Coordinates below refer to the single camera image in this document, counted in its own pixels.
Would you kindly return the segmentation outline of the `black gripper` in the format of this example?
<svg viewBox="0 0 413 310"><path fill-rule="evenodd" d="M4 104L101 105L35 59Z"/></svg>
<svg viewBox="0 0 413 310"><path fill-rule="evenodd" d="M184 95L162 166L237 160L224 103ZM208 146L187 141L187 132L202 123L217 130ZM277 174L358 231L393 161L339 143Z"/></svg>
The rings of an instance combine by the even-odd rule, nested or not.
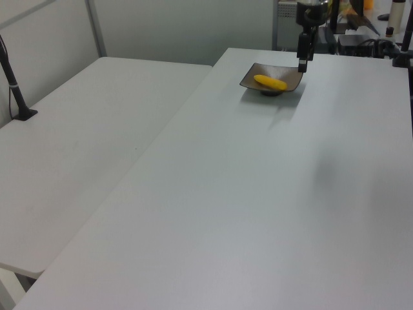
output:
<svg viewBox="0 0 413 310"><path fill-rule="evenodd" d="M296 4L296 23L303 28L311 28L309 35L302 32L297 44L298 72L307 71L308 61L314 58L315 28L327 20L326 1L298 1Z"/></svg>

